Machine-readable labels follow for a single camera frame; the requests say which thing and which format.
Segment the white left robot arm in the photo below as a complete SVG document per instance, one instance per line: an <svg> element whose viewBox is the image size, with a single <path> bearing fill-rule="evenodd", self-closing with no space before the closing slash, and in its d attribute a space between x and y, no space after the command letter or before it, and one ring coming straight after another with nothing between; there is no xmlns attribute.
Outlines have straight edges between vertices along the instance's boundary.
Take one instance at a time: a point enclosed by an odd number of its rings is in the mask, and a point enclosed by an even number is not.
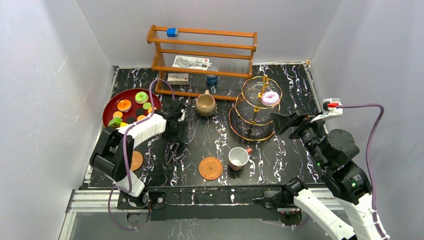
<svg viewBox="0 0 424 240"><path fill-rule="evenodd" d="M124 127L106 127L96 142L89 164L130 195L129 200L135 207L144 208L150 198L144 191L145 184L130 169L133 150L157 135L168 142L184 143L189 125L186 118L186 105L173 100L140 121Z"/></svg>

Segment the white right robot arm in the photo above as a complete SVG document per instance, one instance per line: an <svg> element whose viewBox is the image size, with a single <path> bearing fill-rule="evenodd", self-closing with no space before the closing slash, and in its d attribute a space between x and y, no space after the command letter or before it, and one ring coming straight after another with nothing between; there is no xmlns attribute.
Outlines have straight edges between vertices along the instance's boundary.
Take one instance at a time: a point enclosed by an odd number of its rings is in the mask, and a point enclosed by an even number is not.
<svg viewBox="0 0 424 240"><path fill-rule="evenodd" d="M297 177L284 184L272 200L305 211L333 240L388 240L390 236L374 206L370 176L353 161L360 152L353 136L342 129L325 133L324 121L318 115L296 111L289 115L273 112L270 116L277 135L295 128L289 138L303 142L350 223L335 215Z"/></svg>

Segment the pink frosted donut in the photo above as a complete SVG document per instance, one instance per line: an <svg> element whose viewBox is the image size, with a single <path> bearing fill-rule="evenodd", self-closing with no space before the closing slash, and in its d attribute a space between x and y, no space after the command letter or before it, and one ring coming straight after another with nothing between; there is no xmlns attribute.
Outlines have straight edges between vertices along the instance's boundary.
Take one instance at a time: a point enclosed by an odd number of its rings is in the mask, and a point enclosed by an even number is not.
<svg viewBox="0 0 424 240"><path fill-rule="evenodd" d="M280 103L281 98L280 95L275 91L267 91L262 94L260 98L261 103L267 107L273 107Z"/></svg>

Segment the green frosted donut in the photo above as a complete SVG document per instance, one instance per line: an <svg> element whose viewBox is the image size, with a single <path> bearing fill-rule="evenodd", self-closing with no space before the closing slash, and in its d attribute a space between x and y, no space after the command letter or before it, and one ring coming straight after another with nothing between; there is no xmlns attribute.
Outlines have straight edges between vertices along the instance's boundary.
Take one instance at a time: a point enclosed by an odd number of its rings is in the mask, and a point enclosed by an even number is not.
<svg viewBox="0 0 424 240"><path fill-rule="evenodd" d="M136 95L135 95L135 97L134 97L134 100L135 100L135 102L136 103L138 103L138 104L144 104L144 103L146 103L146 102L148 102L148 100L149 100L149 95L146 93L146 92L144 92L144 91L139 91Z"/></svg>

